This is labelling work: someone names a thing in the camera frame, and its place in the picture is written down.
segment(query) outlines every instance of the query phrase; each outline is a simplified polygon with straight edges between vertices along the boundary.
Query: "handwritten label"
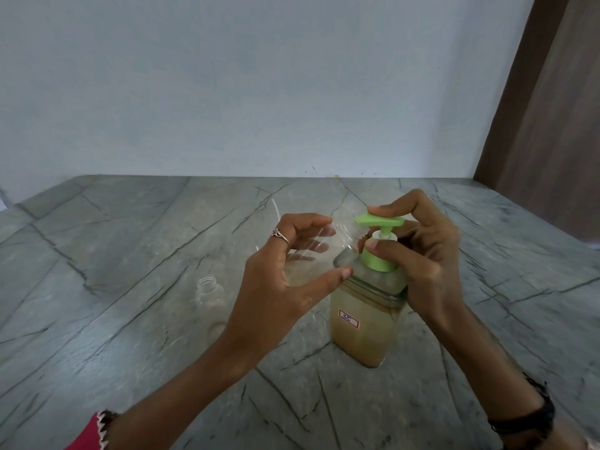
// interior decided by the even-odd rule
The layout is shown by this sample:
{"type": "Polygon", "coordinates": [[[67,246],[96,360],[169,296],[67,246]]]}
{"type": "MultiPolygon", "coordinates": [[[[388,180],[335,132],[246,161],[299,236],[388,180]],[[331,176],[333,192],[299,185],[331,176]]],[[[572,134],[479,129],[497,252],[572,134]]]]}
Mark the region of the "handwritten label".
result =
{"type": "Polygon", "coordinates": [[[358,327],[361,325],[361,323],[359,321],[357,321],[354,317],[350,316],[347,312],[344,312],[342,310],[339,310],[338,316],[340,316],[347,323],[349,323],[350,325],[355,327],[357,330],[358,330],[358,327]]]}

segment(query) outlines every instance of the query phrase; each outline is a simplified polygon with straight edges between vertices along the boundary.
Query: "pump nozzle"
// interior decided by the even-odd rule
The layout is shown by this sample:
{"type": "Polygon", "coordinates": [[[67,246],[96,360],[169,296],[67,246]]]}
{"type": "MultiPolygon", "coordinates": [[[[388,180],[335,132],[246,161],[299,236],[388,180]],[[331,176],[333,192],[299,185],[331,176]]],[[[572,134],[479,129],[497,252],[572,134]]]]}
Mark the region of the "pump nozzle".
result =
{"type": "MultiPolygon", "coordinates": [[[[402,226],[404,224],[403,217],[383,218],[380,216],[371,215],[371,213],[363,213],[355,218],[356,224],[361,226],[379,226],[380,229],[375,231],[372,238],[378,240],[398,240],[398,237],[392,232],[393,227],[402,226]]],[[[387,260],[377,257],[366,249],[361,253],[362,262],[370,269],[379,272],[391,272],[396,270],[397,265],[387,260]]]]}

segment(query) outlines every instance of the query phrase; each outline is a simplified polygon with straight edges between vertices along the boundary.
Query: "black wristband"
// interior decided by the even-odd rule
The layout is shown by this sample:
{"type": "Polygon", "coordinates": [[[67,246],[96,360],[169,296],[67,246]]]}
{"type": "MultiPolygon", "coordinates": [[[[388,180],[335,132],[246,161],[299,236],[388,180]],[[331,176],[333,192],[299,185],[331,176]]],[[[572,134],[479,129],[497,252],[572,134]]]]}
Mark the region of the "black wristband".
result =
{"type": "Polygon", "coordinates": [[[488,420],[491,429],[498,434],[516,434],[527,430],[537,430],[543,439],[547,438],[554,426],[556,408],[548,394],[547,384],[541,385],[527,374],[525,378],[544,399],[544,405],[529,415],[511,420],[488,420]]]}

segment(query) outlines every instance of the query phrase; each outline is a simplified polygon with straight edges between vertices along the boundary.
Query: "red sleeve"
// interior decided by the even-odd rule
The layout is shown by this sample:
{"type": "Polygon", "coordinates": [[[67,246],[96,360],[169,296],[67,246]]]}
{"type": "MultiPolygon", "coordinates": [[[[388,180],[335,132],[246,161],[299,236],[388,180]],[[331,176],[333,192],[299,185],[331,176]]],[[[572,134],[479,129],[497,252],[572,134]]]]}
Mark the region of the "red sleeve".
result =
{"type": "Polygon", "coordinates": [[[108,445],[104,438],[106,425],[115,417],[116,414],[107,410],[95,413],[77,439],[65,450],[104,450],[108,445]]]}

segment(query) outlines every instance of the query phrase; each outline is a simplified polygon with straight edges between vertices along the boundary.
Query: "wooden door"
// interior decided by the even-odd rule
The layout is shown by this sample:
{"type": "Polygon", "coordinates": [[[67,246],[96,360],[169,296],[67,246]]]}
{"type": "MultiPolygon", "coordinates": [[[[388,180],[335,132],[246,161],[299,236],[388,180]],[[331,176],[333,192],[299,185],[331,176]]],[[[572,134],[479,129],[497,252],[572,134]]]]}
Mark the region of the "wooden door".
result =
{"type": "Polygon", "coordinates": [[[548,2],[534,3],[475,179],[599,243],[600,0],[548,2]]]}

